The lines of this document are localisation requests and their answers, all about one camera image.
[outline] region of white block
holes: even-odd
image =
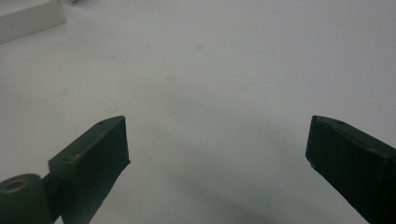
[[[0,44],[65,22],[59,0],[0,0]]]

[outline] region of dark object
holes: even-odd
[[[125,117],[100,121],[49,160],[43,179],[0,183],[0,223],[89,223],[129,163]]]
[[[314,116],[306,158],[372,224],[396,222],[396,149],[335,119]]]

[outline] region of black plastic part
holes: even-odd
[[[0,184],[0,224],[88,224],[130,163],[125,117],[105,119],[49,160],[49,174]]]
[[[314,116],[305,156],[369,223],[396,223],[395,148],[343,121]]]

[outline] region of white surface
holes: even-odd
[[[65,22],[60,0],[0,0],[0,44]]]
[[[0,46],[0,179],[125,115],[92,224],[366,223],[304,157],[311,116],[396,147],[396,2],[104,1]]]

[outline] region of white object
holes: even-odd
[[[0,0],[0,44],[65,22],[59,0]]]

